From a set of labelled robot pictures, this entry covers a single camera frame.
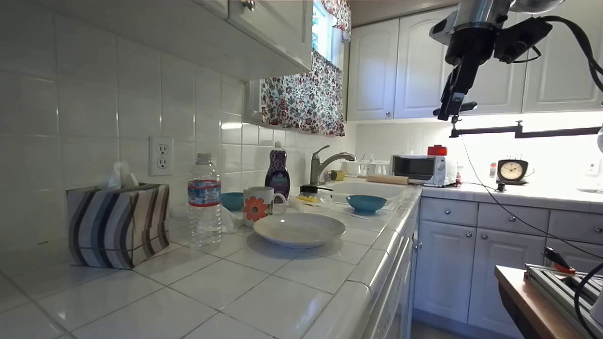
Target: plate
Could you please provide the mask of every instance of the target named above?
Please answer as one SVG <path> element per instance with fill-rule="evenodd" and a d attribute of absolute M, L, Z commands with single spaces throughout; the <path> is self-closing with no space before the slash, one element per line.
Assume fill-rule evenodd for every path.
<path fill-rule="evenodd" d="M 312 214 L 270 216 L 253 225 L 253 231 L 274 244 L 289 248 L 319 248 L 338 240 L 344 223 Z"/>

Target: electrical outlet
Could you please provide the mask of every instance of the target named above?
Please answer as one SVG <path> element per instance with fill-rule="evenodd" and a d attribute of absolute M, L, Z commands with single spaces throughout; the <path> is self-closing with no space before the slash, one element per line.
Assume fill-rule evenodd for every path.
<path fill-rule="evenodd" d="M 600 159 L 593 159 L 589 163 L 587 174 L 596 178 L 596 176 L 600 176 L 600 172 L 602 172 L 602 161 Z"/>
<path fill-rule="evenodd" d="M 169 178 L 174 172 L 174 140 L 172 138 L 152 138 L 152 176 Z"/>

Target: striped tissue box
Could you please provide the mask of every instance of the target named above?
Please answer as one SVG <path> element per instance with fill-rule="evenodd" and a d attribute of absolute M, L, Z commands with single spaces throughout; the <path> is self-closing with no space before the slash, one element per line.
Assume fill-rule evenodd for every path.
<path fill-rule="evenodd" d="M 78 266 L 135 268 L 171 246 L 167 234 L 169 185 L 67 193 L 71 253 Z"/>

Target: cup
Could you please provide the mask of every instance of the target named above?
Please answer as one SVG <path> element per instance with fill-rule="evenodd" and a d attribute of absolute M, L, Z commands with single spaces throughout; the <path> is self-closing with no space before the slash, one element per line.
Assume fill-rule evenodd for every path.
<path fill-rule="evenodd" d="M 287 206 L 287 199 L 272 187 L 252 187 L 244 193 L 244 225 L 253 227 L 257 221 L 274 214 L 276 199 Z"/>

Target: cabinet handle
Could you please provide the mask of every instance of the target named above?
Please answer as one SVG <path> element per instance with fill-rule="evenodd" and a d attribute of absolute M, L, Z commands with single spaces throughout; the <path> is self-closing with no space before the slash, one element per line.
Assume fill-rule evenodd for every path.
<path fill-rule="evenodd" d="M 242 7 L 250 12 L 255 12 L 259 8 L 259 3 L 255 0 L 242 0 Z"/>

